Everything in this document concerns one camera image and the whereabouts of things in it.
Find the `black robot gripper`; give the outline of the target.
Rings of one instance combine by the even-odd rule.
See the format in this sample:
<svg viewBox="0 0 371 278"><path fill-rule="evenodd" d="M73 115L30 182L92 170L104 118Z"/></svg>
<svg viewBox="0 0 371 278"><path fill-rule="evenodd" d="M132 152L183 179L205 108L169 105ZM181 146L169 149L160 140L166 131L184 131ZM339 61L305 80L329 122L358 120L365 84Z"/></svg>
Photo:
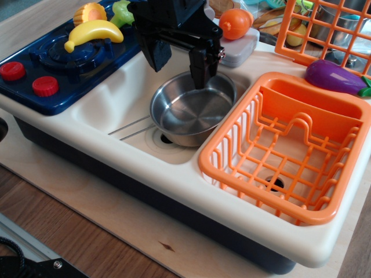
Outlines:
<svg viewBox="0 0 371 278"><path fill-rule="evenodd" d="M196 89L217 74L223 31L205 14L206 1L131 1L134 31L148 64L159 72L172 56L171 45L190 51Z"/></svg>

